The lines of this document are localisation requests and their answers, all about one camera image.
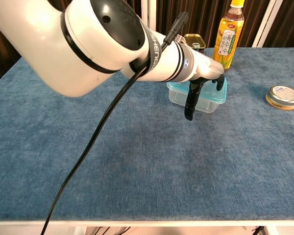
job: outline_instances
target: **blue fabric surface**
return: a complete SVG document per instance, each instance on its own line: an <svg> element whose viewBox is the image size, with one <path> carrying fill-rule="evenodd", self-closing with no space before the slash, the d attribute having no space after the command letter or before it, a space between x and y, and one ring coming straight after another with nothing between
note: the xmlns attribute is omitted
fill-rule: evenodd
<svg viewBox="0 0 294 235"><path fill-rule="evenodd" d="M294 48L239 48L226 77L227 101L193 121L165 83L134 84L52 219L294 219L294 110L265 101L272 85L294 87ZM125 82L67 98L23 59L0 80L0 220L46 218Z"/></svg>

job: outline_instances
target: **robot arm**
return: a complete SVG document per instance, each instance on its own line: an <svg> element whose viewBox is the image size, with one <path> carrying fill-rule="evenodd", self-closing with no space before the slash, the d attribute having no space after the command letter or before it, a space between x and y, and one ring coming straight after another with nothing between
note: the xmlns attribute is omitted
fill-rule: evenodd
<svg viewBox="0 0 294 235"><path fill-rule="evenodd" d="M131 77L134 62L150 59L154 40L165 38L146 29L123 0L73 0L64 12L47 0L0 0L0 30L47 85L71 97L117 71ZM223 74L221 64L185 44L173 41L162 54L159 46L154 49L153 69L138 81L213 80Z"/></svg>

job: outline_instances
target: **can label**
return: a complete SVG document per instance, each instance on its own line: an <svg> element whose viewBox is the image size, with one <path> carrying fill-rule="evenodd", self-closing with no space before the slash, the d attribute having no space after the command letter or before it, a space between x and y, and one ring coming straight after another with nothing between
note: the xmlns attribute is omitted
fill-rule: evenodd
<svg viewBox="0 0 294 235"><path fill-rule="evenodd" d="M225 69L230 68L243 24L244 21L233 22L225 18L220 22L213 59Z"/></svg>

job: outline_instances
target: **dark curtain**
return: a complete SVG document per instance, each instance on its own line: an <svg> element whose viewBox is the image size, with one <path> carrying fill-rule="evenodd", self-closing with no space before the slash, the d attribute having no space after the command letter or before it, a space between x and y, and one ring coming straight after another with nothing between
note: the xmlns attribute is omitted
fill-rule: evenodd
<svg viewBox="0 0 294 235"><path fill-rule="evenodd" d="M294 47L294 0L282 2L264 47Z"/></svg>
<svg viewBox="0 0 294 235"><path fill-rule="evenodd" d="M72 0L48 0L56 9L64 10ZM127 3L135 10L136 14L140 17L141 1L140 0L127 0ZM0 78L15 64L20 58L18 52L9 43L9 41L0 32Z"/></svg>
<svg viewBox="0 0 294 235"><path fill-rule="evenodd" d="M239 47L251 47L270 0L245 0L245 23ZM181 11L189 13L182 35L199 33L208 47L216 43L219 23L230 8L231 0L161 0L157 1L157 31L166 34Z"/></svg>

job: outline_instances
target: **plastic container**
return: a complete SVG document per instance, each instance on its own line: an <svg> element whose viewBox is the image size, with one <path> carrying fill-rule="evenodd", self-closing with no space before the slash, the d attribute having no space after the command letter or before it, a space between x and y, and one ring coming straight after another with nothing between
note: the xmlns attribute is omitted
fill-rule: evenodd
<svg viewBox="0 0 294 235"><path fill-rule="evenodd" d="M169 89L169 100L172 103L185 106L190 82L167 82ZM227 81L224 79L224 85L221 91L217 91L217 84L211 81L206 82L200 92L196 110L204 113L214 112L220 104L226 100Z"/></svg>

